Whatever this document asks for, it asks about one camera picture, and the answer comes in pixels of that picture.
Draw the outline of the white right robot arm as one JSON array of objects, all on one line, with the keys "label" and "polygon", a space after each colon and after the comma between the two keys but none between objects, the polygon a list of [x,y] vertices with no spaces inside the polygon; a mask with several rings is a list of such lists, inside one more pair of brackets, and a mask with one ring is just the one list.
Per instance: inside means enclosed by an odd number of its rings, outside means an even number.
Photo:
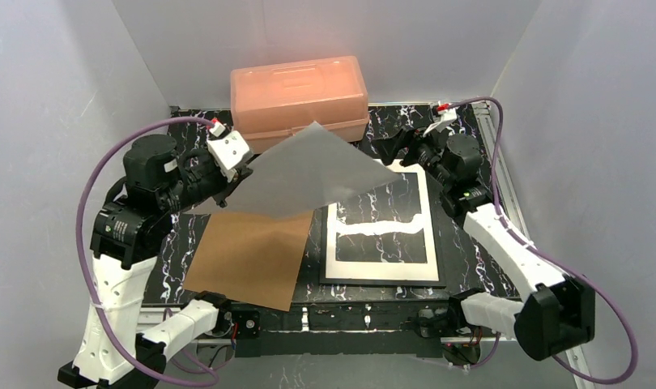
[{"label": "white right robot arm", "polygon": [[470,289],[450,297],[444,314],[422,318],[422,326],[492,329],[517,340],[536,361],[594,339],[594,289],[541,259],[495,208],[479,176],[484,158],[476,138],[403,127],[393,137],[373,141],[373,146],[386,166],[404,150],[399,165],[418,165],[441,185],[445,214],[492,256],[520,296],[515,301]]}]

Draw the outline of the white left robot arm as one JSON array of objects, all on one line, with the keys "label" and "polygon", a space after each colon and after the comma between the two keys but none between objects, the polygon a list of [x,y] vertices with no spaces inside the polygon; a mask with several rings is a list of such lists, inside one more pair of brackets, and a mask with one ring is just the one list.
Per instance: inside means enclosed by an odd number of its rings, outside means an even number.
[{"label": "white left robot arm", "polygon": [[177,154],[168,135],[136,139],[125,174],[108,191],[83,260],[94,295],[76,357],[58,371],[72,388],[153,388],[167,362],[192,340],[232,326],[231,302],[202,292],[179,312],[138,330],[144,291],[172,216],[212,199],[219,206],[250,175],[249,145],[233,131],[203,149]]}]

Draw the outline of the cat photo print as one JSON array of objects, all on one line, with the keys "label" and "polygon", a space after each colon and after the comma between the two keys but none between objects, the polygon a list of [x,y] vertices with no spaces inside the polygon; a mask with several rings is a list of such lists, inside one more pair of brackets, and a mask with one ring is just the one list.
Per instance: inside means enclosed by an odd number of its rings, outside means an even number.
[{"label": "cat photo print", "polygon": [[226,198],[226,207],[208,199],[188,213],[243,212],[284,218],[356,197],[400,178],[316,122],[264,151],[249,168],[252,174]]}]

